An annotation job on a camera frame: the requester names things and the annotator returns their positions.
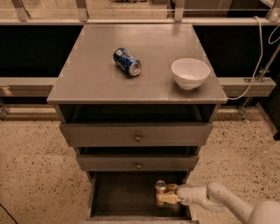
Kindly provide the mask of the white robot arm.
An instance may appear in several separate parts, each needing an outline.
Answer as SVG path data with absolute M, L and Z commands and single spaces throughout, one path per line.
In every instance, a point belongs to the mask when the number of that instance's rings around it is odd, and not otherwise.
M 279 202 L 268 200 L 251 206 L 219 182 L 190 186 L 166 184 L 159 180 L 155 184 L 155 202 L 159 207 L 164 204 L 195 204 L 213 212 L 223 212 L 227 208 L 241 224 L 280 224 Z

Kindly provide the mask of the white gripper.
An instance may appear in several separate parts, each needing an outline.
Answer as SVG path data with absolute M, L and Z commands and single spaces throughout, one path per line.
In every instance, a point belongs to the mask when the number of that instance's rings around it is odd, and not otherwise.
M 193 203 L 193 188 L 190 185 L 168 184 L 166 186 L 168 193 L 158 194 L 157 202 L 160 205 L 164 203 L 176 204 L 180 203 L 184 206 L 190 206 Z

